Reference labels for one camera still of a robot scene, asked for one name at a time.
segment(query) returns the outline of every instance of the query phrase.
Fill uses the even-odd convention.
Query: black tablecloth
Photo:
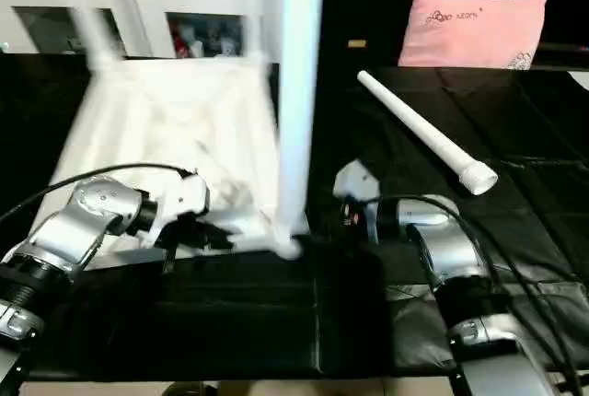
[[[0,206],[51,177],[87,85],[80,57],[0,56]],[[568,74],[374,71],[383,84],[500,173],[481,197],[353,78],[318,90],[305,255],[270,253],[85,273],[52,314],[32,379],[196,380],[444,374],[445,327],[415,247],[353,247],[337,234],[337,171],[353,159],[385,193],[438,193],[490,228],[539,281],[579,367],[589,367],[589,95]],[[271,76],[276,93],[276,75]],[[34,210],[5,224],[5,249]],[[482,239],[482,244],[492,246]],[[504,278],[513,278],[498,260]],[[523,313],[549,339],[516,285]]]

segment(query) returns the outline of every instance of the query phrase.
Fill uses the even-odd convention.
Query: table surface
[[[45,185],[89,79],[76,56],[0,55],[0,207]],[[445,327],[415,247],[337,241],[337,171],[360,160],[385,193],[438,193],[475,216],[539,282],[579,367],[589,367],[589,93],[570,75],[480,69],[374,75],[500,173],[469,196],[456,177],[350,79],[321,78],[304,256],[271,253],[85,273],[52,314],[32,379],[198,380],[445,374]],[[276,94],[275,72],[271,76]],[[29,210],[5,223],[6,250]],[[483,245],[488,241],[481,240]],[[505,266],[515,302],[549,339]]]

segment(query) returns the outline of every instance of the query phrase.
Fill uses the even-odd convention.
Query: white tube
[[[262,0],[246,0],[245,52],[249,57],[261,54]]]
[[[303,218],[311,152],[322,0],[284,0],[280,174],[274,230],[287,241]]]
[[[432,149],[473,195],[485,193],[497,182],[499,177],[489,166],[467,154],[366,71],[358,74],[358,80]]]
[[[86,49],[87,63],[91,71],[110,67],[119,57],[110,46],[108,27],[97,9],[88,0],[67,0],[70,13]]]

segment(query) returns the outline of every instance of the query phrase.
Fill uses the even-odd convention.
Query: wire
[[[582,375],[579,377],[579,380],[581,381],[582,387],[589,385],[589,375]],[[556,384],[556,388],[558,391],[568,391],[569,384],[567,382],[559,382]]]
[[[100,175],[102,173],[114,172],[116,170],[123,170],[123,169],[136,169],[136,168],[152,168],[152,169],[166,169],[166,170],[174,170],[180,174],[181,177],[185,177],[191,174],[188,170],[177,168],[175,166],[170,166],[168,164],[159,164],[159,163],[129,163],[129,164],[119,164],[115,166],[107,166],[106,168],[94,169],[90,170],[89,172],[80,173],[75,175],[74,177],[66,178],[65,180],[56,182],[50,186],[47,186],[45,189],[42,189],[36,193],[33,193],[31,196],[25,198],[20,203],[12,207],[11,209],[7,210],[3,214],[0,215],[0,225],[6,221],[10,216],[17,214],[25,207],[34,204],[40,198],[45,196],[48,193],[61,189],[68,184],[72,184],[74,182],[84,180],[86,178],[94,177],[95,175]]]
[[[514,307],[510,306],[511,311],[514,313],[515,317],[517,319],[519,319],[520,322],[522,322],[522,325],[524,325],[528,330],[532,329],[532,330],[529,330],[530,334],[533,335],[533,337],[535,338],[537,343],[544,350],[544,352],[547,354],[547,356],[550,358],[550,360],[555,364],[555,366],[560,368],[561,373],[564,375],[564,377],[566,378],[566,381],[568,383],[569,391],[574,396],[583,396],[583,391],[581,390],[581,382],[579,380],[579,375],[576,373],[576,367],[572,361],[571,353],[569,351],[567,344],[565,343],[565,341],[562,337],[561,332],[559,331],[559,328],[556,325],[555,320],[553,320],[552,317],[546,312],[546,310],[542,306],[540,299],[534,294],[534,292],[530,288],[528,282],[526,281],[526,279],[524,278],[522,273],[519,271],[519,269],[515,265],[515,262],[511,258],[511,255],[507,252],[507,250],[505,250],[505,248],[500,244],[500,242],[492,235],[492,233],[487,228],[485,228],[480,222],[477,222],[476,220],[474,220],[472,218],[470,218],[467,221],[463,216],[460,216],[455,210],[451,209],[446,204],[440,203],[439,201],[436,201],[433,198],[428,198],[428,197],[422,196],[422,195],[410,195],[410,194],[408,194],[408,195],[383,195],[383,196],[379,196],[376,198],[372,198],[370,200],[362,201],[361,203],[362,204],[371,204],[371,203],[378,203],[378,202],[389,201],[389,200],[420,201],[423,203],[434,205],[434,206],[442,209],[444,212],[446,212],[450,216],[452,216],[455,219],[455,221],[460,225],[460,227],[465,232],[467,237],[475,245],[476,249],[479,251],[479,253],[482,256],[482,258],[484,259],[485,263],[487,263],[487,267],[490,271],[491,279],[493,280],[493,282],[495,282],[497,285],[499,285],[502,288],[502,291],[507,293],[507,290],[502,286],[501,277],[499,276],[499,274],[497,272],[497,269],[492,261],[490,254],[480,246],[479,241],[476,238],[476,235],[473,232],[469,222],[476,225],[476,228],[484,235],[485,238],[487,238],[487,240],[497,250],[497,253],[499,254],[499,256],[501,256],[501,258],[505,261],[505,263],[507,264],[507,266],[511,270],[512,274],[514,275],[515,280],[524,290],[528,300],[530,301],[530,304],[532,305],[532,307],[534,308],[534,310],[536,311],[538,316],[548,326],[552,336],[554,337],[554,340],[555,340],[557,346],[560,349],[563,361],[560,361],[557,358],[556,354],[550,348],[550,346],[546,342],[546,340],[544,338],[542,338],[542,336],[535,329],[533,329],[531,324],[529,324],[527,321],[525,321],[525,319],[522,318],[522,314],[517,309],[514,311]],[[535,286],[536,286],[537,292],[541,295],[541,291],[540,291],[538,285],[535,284]]]

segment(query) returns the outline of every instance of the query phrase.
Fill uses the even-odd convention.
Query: white cabinet
[[[115,47],[130,56],[149,56],[143,24],[133,0],[89,0],[99,8]],[[67,0],[0,0],[0,43],[14,53],[83,51]]]
[[[240,54],[245,0],[89,0],[115,47],[130,56]],[[68,0],[0,0],[0,48],[14,53],[81,53]],[[263,0],[262,47],[278,62],[282,0]]]
[[[245,0],[135,0],[155,57],[200,57],[243,50]],[[262,47],[280,58],[282,0],[264,0]]]

